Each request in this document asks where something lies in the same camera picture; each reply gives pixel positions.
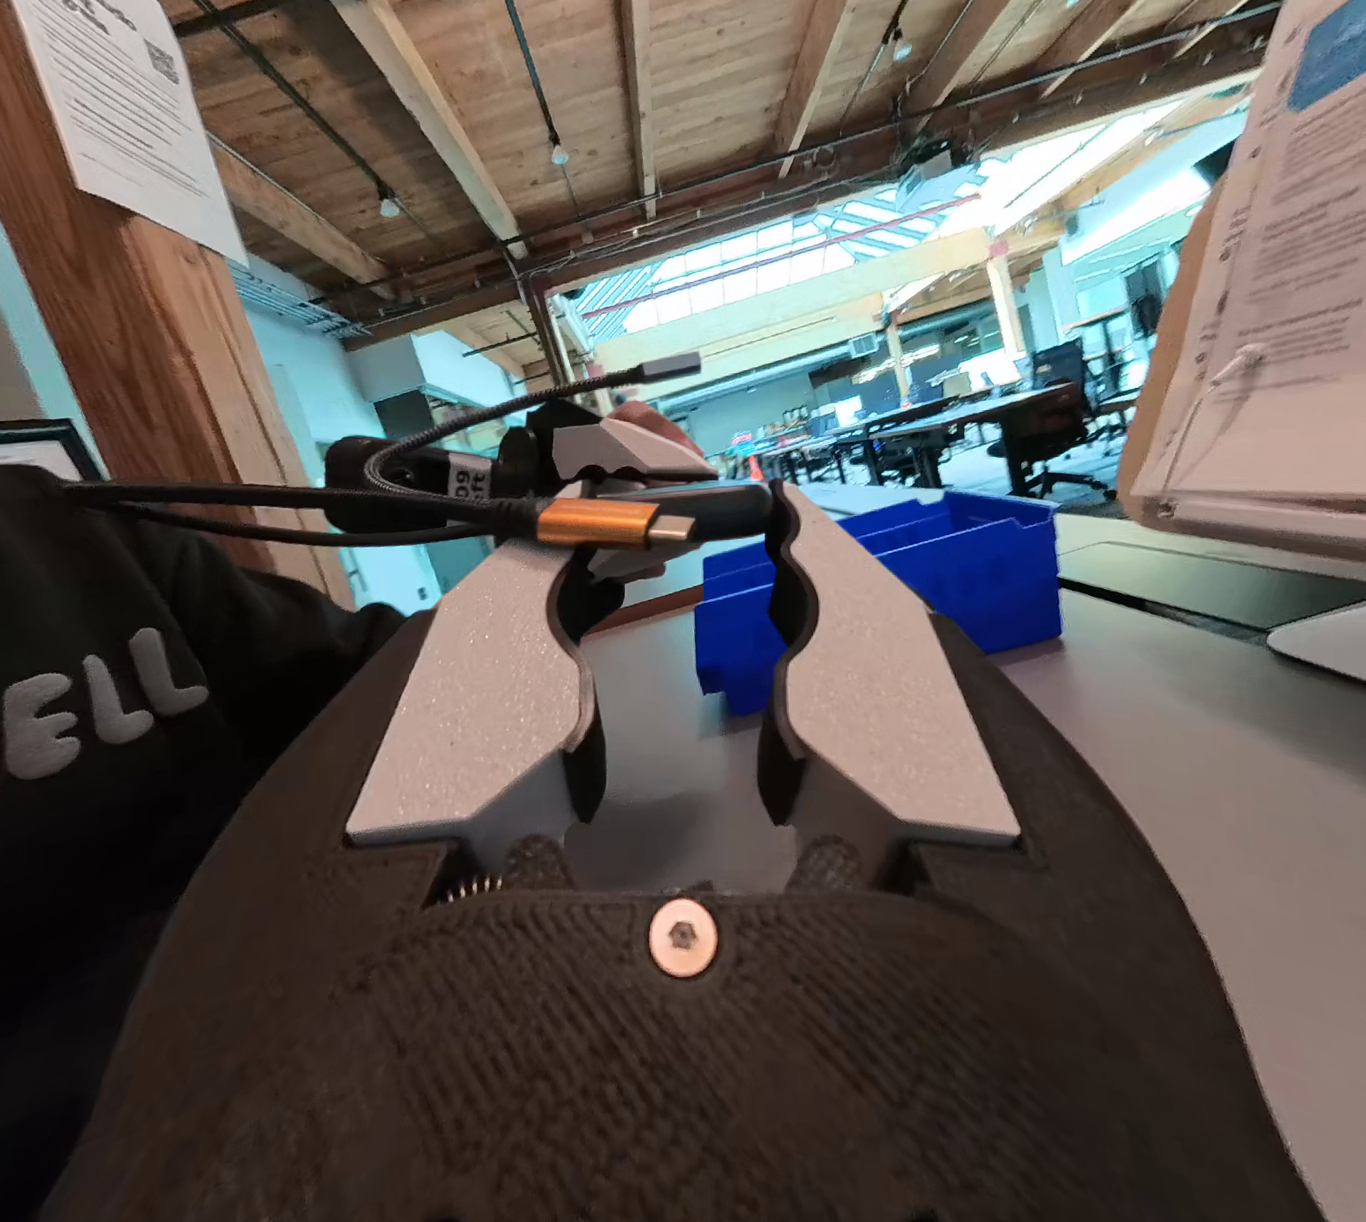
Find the long work table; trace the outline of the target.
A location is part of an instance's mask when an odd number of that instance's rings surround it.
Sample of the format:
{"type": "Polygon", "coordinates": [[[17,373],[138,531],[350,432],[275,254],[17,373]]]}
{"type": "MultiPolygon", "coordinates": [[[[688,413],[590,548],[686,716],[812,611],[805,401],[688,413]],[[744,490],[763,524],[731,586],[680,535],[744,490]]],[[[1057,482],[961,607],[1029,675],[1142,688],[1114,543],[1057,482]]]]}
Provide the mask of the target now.
{"type": "Polygon", "coordinates": [[[876,486],[906,471],[914,484],[940,490],[940,458],[948,445],[968,426],[993,426],[997,428],[999,441],[1000,416],[1038,390],[980,399],[950,409],[935,409],[931,415],[919,415],[908,422],[891,426],[874,426],[869,422],[852,426],[820,441],[799,441],[795,445],[776,447],[761,456],[754,456],[754,462],[780,479],[797,481],[801,469],[810,473],[810,465],[818,456],[829,456],[833,458],[838,479],[846,477],[844,462],[854,460],[863,465],[867,479],[876,486]]]}

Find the black office chair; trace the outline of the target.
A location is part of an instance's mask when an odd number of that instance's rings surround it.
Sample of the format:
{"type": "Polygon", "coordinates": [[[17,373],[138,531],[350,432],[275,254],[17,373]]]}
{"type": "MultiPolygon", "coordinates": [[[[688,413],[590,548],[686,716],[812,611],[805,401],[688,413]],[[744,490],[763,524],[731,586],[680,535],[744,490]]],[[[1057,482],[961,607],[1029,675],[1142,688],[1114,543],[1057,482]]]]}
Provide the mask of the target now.
{"type": "Polygon", "coordinates": [[[1082,382],[1068,379],[1048,382],[1006,411],[999,426],[999,443],[991,445],[989,452],[1006,462],[1012,496],[1048,499],[1055,486],[1072,484],[1106,501],[1117,499],[1115,488],[1102,479],[1051,465],[1072,449],[1089,443],[1089,398],[1082,382]]]}

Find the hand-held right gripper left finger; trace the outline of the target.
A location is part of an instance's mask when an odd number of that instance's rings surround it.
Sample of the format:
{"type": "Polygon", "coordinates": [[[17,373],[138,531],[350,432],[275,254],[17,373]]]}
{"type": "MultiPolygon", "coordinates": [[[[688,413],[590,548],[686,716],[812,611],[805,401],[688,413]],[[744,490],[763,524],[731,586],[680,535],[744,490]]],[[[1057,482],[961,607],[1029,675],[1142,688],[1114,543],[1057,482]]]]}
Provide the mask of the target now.
{"type": "Polygon", "coordinates": [[[354,846],[563,839],[599,812],[590,548],[507,543],[439,601],[347,820],[354,846]]]}

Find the person's left hand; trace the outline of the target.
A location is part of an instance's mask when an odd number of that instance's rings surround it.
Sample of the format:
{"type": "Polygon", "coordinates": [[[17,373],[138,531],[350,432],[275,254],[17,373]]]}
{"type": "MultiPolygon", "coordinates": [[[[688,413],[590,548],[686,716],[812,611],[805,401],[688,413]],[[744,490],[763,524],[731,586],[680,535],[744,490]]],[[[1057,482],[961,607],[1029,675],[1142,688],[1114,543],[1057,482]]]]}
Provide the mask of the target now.
{"type": "Polygon", "coordinates": [[[669,416],[661,415],[659,411],[652,409],[650,403],[641,399],[624,399],[618,403],[610,415],[609,420],[616,420],[622,424],[637,426],[641,430],[646,430],[652,435],[659,435],[667,441],[673,441],[675,445],[684,447],[686,450],[693,452],[695,456],[701,456],[703,450],[697,447],[697,443],[682,430],[676,422],[673,422],[669,416]]]}

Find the blue plastic bin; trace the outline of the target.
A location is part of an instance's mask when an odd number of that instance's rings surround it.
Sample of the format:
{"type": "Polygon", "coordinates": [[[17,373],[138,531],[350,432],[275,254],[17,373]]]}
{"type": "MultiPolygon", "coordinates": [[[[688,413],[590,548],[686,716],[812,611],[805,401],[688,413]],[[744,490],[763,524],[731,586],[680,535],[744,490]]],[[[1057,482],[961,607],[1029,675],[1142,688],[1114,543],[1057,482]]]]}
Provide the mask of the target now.
{"type": "MultiPolygon", "coordinates": [[[[837,522],[982,652],[1017,650],[1063,631],[1048,501],[946,490],[936,499],[837,513],[837,522]]],[[[769,616],[773,582],[759,539],[703,560],[693,665],[703,694],[722,694],[729,714],[756,714],[771,697],[784,650],[769,616]]]]}

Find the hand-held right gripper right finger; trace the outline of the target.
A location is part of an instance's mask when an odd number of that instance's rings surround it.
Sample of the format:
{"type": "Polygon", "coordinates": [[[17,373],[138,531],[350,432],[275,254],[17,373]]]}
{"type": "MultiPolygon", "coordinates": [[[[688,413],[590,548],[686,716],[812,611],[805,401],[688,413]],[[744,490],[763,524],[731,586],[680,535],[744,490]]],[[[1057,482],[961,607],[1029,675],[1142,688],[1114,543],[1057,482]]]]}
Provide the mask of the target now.
{"type": "Polygon", "coordinates": [[[782,652],[759,799],[799,845],[837,837],[878,880],[906,846],[1016,848],[1021,828],[929,607],[808,496],[773,484],[782,652]]]}

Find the white paper notice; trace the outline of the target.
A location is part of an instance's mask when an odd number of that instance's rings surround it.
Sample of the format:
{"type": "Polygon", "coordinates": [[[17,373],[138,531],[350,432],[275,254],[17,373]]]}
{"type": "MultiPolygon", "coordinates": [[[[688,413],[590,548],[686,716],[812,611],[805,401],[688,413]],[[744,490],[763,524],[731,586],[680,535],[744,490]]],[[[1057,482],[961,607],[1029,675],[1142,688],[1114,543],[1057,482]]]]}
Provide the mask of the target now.
{"type": "Polygon", "coordinates": [[[245,267],[158,0],[9,0],[75,186],[245,267]]]}

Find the wooden post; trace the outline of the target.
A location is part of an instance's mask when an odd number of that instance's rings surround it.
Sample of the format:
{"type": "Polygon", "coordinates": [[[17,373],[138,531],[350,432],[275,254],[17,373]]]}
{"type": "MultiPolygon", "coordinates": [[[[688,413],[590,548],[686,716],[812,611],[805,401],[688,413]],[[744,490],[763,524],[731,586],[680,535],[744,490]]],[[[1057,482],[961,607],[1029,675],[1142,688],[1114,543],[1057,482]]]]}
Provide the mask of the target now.
{"type": "Polygon", "coordinates": [[[230,260],[81,192],[4,0],[4,234],[111,475],[309,484],[230,260]]]}

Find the framed picture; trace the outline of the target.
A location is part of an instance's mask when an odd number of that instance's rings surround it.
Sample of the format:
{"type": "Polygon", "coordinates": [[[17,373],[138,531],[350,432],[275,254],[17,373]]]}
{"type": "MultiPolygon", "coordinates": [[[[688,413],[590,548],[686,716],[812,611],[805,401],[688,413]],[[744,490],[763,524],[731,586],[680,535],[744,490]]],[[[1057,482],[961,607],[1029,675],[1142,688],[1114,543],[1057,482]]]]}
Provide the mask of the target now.
{"type": "Polygon", "coordinates": [[[70,482],[106,479],[100,462],[70,418],[2,420],[2,465],[38,467],[70,482]]]}

